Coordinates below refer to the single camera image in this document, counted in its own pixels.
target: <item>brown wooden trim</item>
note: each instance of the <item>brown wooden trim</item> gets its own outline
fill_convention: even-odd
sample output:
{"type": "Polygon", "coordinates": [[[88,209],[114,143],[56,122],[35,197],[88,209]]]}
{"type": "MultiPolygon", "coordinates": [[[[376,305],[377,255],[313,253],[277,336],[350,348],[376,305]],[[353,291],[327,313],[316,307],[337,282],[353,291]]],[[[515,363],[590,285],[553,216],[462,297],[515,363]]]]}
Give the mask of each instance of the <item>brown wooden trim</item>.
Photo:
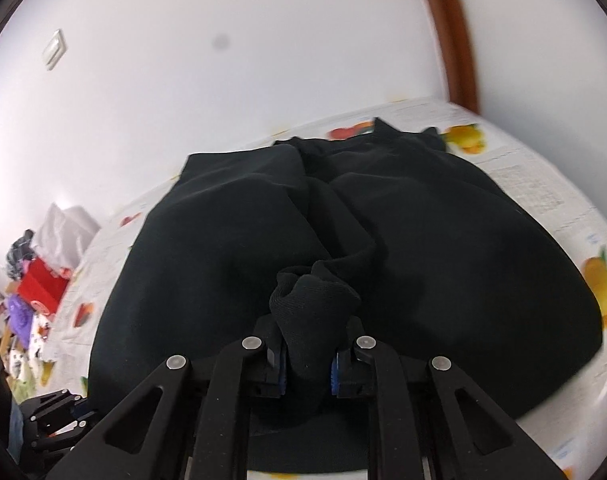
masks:
{"type": "Polygon", "coordinates": [[[427,0],[437,29],[450,101],[479,113],[477,75],[460,0],[427,0]]]}

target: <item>bed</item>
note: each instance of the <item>bed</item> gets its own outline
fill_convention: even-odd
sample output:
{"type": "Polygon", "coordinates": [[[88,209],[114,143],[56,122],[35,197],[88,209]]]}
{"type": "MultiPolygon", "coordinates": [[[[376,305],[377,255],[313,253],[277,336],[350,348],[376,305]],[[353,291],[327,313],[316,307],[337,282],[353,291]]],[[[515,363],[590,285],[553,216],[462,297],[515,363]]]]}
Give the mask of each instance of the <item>bed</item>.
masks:
{"type": "MultiPolygon", "coordinates": [[[[585,272],[588,260],[607,261],[607,221],[587,198],[533,150],[452,103],[434,99],[390,103],[268,136],[255,147],[292,136],[337,139],[359,134],[367,131],[375,116],[406,131],[437,126],[441,132],[463,132],[449,137],[454,139],[449,149],[486,171],[554,236],[579,269],[585,272]]],[[[85,394],[90,350],[110,291],[146,215],[175,179],[125,206],[92,241],[40,350],[42,359],[55,365],[48,382],[38,383],[37,393],[68,388],[85,394]]],[[[607,455],[607,316],[603,326],[602,351],[560,391],[519,420],[573,480],[590,478],[607,455]]],[[[339,476],[344,475],[365,478],[365,472],[339,476]]]]}

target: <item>yellow lemon print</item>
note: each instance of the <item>yellow lemon print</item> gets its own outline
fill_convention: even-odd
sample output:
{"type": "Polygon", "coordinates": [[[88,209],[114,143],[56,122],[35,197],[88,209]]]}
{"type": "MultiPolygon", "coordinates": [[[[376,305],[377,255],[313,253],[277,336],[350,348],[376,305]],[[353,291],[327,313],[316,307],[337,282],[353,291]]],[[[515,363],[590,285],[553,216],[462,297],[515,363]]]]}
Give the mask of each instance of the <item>yellow lemon print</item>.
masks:
{"type": "Polygon", "coordinates": [[[452,126],[443,132],[445,142],[456,144],[468,155],[479,155],[486,149],[486,140],[478,124],[452,126]]]}
{"type": "Polygon", "coordinates": [[[42,386],[46,386],[48,384],[48,381],[50,380],[50,374],[53,371],[53,366],[55,366],[55,363],[45,361],[43,363],[43,365],[44,365],[44,369],[41,373],[41,379],[39,382],[42,386]]]}
{"type": "Polygon", "coordinates": [[[83,267],[79,267],[75,272],[73,272],[73,274],[70,278],[70,284],[72,285],[73,283],[75,283],[79,279],[79,277],[82,275],[83,272],[84,272],[83,267]]]}
{"type": "Polygon", "coordinates": [[[605,247],[601,249],[599,256],[589,258],[583,263],[581,274],[597,298],[603,327],[607,328],[607,254],[605,247]]]}

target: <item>black fabric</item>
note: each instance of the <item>black fabric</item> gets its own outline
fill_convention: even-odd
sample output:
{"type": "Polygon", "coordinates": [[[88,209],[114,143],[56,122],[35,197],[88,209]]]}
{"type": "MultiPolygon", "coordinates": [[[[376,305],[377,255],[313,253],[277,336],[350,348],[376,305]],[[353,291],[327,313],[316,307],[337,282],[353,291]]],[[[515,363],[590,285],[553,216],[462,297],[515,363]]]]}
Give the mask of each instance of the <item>black fabric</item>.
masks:
{"type": "Polygon", "coordinates": [[[447,355],[513,417],[555,392],[602,343],[595,298],[538,222],[435,133],[376,120],[348,140],[191,155],[106,305],[90,402],[107,412],[168,356],[216,354],[269,312],[289,392],[254,425],[251,468],[366,467],[363,413],[328,393],[351,314],[400,354],[447,355]]]}
{"type": "Polygon", "coordinates": [[[30,247],[34,232],[26,229],[23,236],[15,240],[6,254],[6,274],[11,280],[18,282],[23,278],[23,261],[34,260],[37,255],[30,247]]]}

